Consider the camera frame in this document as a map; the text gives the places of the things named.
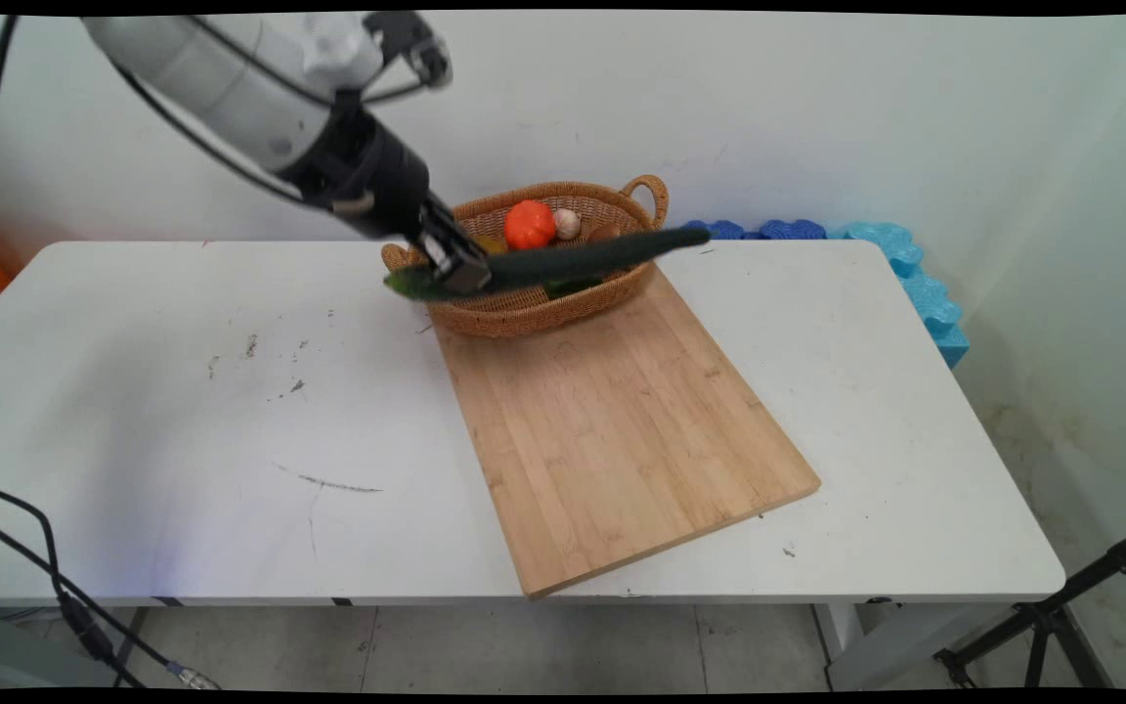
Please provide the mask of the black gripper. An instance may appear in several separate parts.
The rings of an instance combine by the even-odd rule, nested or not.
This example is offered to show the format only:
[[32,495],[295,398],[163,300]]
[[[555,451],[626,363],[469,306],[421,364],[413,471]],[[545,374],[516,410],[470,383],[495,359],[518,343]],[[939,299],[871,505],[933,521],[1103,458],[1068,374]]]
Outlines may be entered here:
[[432,278],[461,295],[491,280],[488,252],[461,228],[449,206],[427,198],[429,172],[411,148],[357,103],[336,107],[318,139],[279,178],[301,200],[370,238],[423,237]]

